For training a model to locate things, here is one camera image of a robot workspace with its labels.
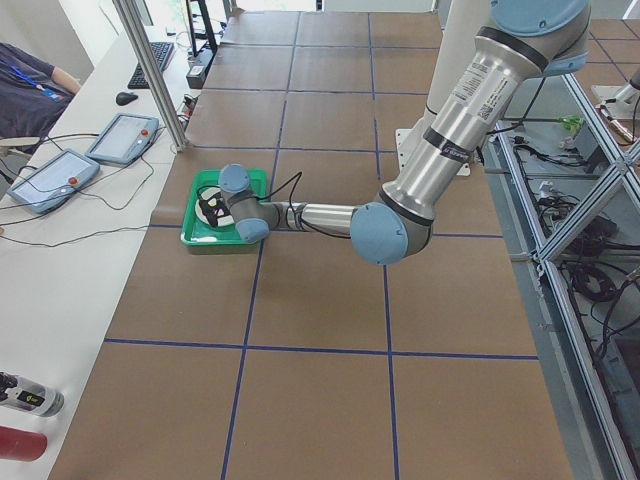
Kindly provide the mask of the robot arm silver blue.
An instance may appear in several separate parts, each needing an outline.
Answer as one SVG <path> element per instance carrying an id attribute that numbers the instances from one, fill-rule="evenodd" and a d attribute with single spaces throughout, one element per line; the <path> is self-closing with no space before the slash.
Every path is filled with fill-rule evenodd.
<path id="1" fill-rule="evenodd" d="M 475 32 L 475 53 L 431 124 L 419 121 L 402 146 L 398 176 L 362 206 L 261 202 L 248 171 L 229 164 L 219 188 L 242 240 L 277 228 L 346 235 L 368 262 L 389 265 L 428 244 L 435 205 L 494 128 L 523 81 L 582 68 L 588 1 L 490 1 Z"/>

